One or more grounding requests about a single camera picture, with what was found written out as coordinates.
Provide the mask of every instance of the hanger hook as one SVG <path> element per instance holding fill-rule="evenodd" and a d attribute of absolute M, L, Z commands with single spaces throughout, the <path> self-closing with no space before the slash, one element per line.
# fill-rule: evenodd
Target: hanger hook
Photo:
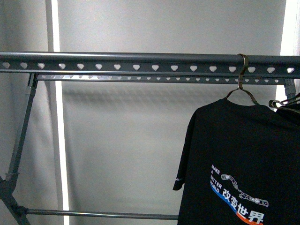
<path fill-rule="evenodd" d="M 244 73 L 245 71 L 248 69 L 249 67 L 249 58 L 247 55 L 245 54 L 238 54 L 238 55 L 241 55 L 244 59 L 244 64 L 243 64 L 243 69 L 241 70 L 240 72 L 240 75 L 239 75 L 239 81 L 238 81 L 238 86 L 239 86 L 239 89 L 243 89 L 243 77 L 244 77 Z"/>

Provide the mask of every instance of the printed graphic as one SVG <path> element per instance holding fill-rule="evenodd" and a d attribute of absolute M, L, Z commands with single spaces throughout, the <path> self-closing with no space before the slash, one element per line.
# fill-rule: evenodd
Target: printed graphic
<path fill-rule="evenodd" d="M 240 195 L 239 195 L 240 198 L 247 199 L 251 202 L 254 202 L 254 203 L 259 204 L 259 205 L 263 205 L 265 207 L 269 206 L 268 201 L 262 200 L 262 199 L 259 199 L 259 198 L 253 198 L 253 197 L 247 195 L 246 193 L 242 192 L 241 190 L 239 190 L 238 184 L 232 176 L 227 175 L 227 174 L 222 174 L 221 178 L 222 178 L 222 180 L 231 180 L 232 185 L 234 186 L 234 188 L 237 189 L 240 192 Z"/>
<path fill-rule="evenodd" d="M 219 196 L 224 202 L 226 202 L 234 211 L 236 216 L 240 218 L 244 223 L 249 225 L 263 225 L 262 222 L 264 214 L 253 210 L 249 210 L 245 206 L 243 206 L 243 204 L 240 203 L 238 199 L 234 197 L 229 190 L 226 189 L 228 186 L 224 187 L 224 184 L 219 183 L 217 179 L 215 179 L 215 177 L 218 177 L 219 181 L 230 180 L 234 188 L 240 192 L 239 197 L 241 199 L 245 199 L 265 207 L 269 206 L 268 201 L 259 198 L 253 198 L 245 194 L 244 192 L 239 190 L 238 184 L 232 176 L 227 174 L 221 174 L 221 171 L 217 169 L 214 165 L 212 165 L 211 168 L 212 170 L 210 175 L 210 187 L 217 194 L 217 196 Z"/>

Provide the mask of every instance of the chain graphic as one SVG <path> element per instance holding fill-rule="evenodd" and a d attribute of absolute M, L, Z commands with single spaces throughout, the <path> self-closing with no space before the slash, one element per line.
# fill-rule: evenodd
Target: chain graphic
<path fill-rule="evenodd" d="M 222 180 L 231 180 L 232 185 L 234 186 L 234 188 L 237 189 L 240 192 L 239 197 L 241 199 L 246 199 L 246 200 L 254 202 L 256 204 L 263 205 L 265 207 L 269 206 L 269 202 L 267 200 L 251 197 L 250 195 L 247 195 L 246 193 L 239 190 L 238 183 L 235 181 L 235 179 L 232 176 L 227 175 L 227 174 L 222 174 L 221 179 Z"/>

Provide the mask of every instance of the light strip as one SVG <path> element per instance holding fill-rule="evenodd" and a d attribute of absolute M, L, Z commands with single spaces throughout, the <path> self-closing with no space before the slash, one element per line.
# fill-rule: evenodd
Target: light strip
<path fill-rule="evenodd" d="M 59 17 L 58 17 L 58 0 L 51 0 L 51 6 L 52 6 L 52 27 L 53 27 L 53 50 L 55 52 L 60 52 L 60 27 L 59 27 Z M 62 207 L 63 210 L 69 210 L 65 128 L 64 128 L 61 81 L 55 82 L 55 91 L 56 91 L 56 107 L 57 107 L 57 121 L 58 121 L 58 140 L 59 140 L 59 152 L 60 152 Z M 64 216 L 64 225 L 70 225 L 69 216 Z"/>
<path fill-rule="evenodd" d="M 299 35 L 299 31 L 296 28 L 298 5 L 299 0 L 286 0 L 280 55 L 294 55 L 294 42 Z M 275 98 L 279 101 L 286 99 L 283 85 L 277 86 Z"/>

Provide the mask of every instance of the t-shirt sleeve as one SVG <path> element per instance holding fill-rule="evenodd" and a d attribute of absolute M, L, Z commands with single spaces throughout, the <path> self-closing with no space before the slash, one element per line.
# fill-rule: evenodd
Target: t-shirt sleeve
<path fill-rule="evenodd" d="M 188 127 L 187 127 L 187 134 L 186 134 L 186 138 L 184 141 L 184 146 L 183 146 L 183 150 L 182 150 L 178 173 L 177 173 L 177 177 L 176 177 L 175 184 L 173 187 L 174 191 L 180 190 L 182 188 L 182 185 L 185 182 L 186 171 L 187 171 L 187 166 L 188 166 L 188 156 L 189 156 L 189 152 L 190 152 L 190 148 L 191 148 L 191 141 L 192 141 L 193 130 L 194 130 L 194 126 L 195 126 L 195 114 L 196 114 L 196 112 L 193 114 L 193 116 L 188 124 Z"/>

